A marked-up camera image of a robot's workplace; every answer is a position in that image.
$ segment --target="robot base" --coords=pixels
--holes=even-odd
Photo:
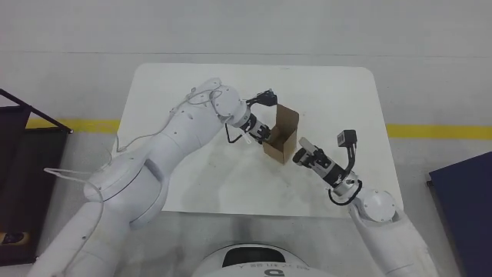
[[[278,247],[262,244],[238,244],[217,250],[205,258],[192,277],[201,277],[224,267],[252,262],[283,262],[306,266],[297,256]]]

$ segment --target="black panel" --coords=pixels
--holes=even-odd
[[[458,263],[467,277],[492,276],[492,152],[431,172]]]
[[[263,247],[237,247],[225,254],[222,267],[252,262],[285,263],[284,255],[275,249]]]
[[[23,106],[0,108],[0,193],[30,113]]]
[[[24,245],[0,245],[0,265],[34,262],[68,134],[60,128],[25,130],[0,192],[0,232],[27,233]]]

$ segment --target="cardboard box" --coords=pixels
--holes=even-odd
[[[287,163],[298,143],[298,125],[299,114],[278,104],[271,139],[263,142],[264,153],[282,164]]]

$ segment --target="white table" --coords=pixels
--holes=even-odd
[[[389,191],[403,207],[374,77],[365,68],[144,64],[131,84],[118,130],[121,143],[159,130],[169,109],[192,87],[215,76],[242,98],[274,89],[279,103],[301,116],[298,138],[306,137],[342,167],[347,153],[337,147],[336,137],[343,129],[355,129],[354,171],[364,186]],[[253,112],[273,127],[274,107],[256,105]],[[347,209],[333,205],[326,190],[314,172],[293,162],[281,165],[255,143],[230,145],[223,131],[175,169],[163,210],[347,217]]]

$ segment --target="concrete floor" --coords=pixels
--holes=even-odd
[[[387,123],[492,125],[490,0],[0,0],[0,11],[0,86],[56,118],[121,118],[141,63],[198,62],[364,66]],[[62,166],[96,169],[112,142],[76,133]],[[491,147],[391,139],[406,212],[442,275],[460,273],[424,175]],[[57,183],[41,250],[83,201],[81,186]]]

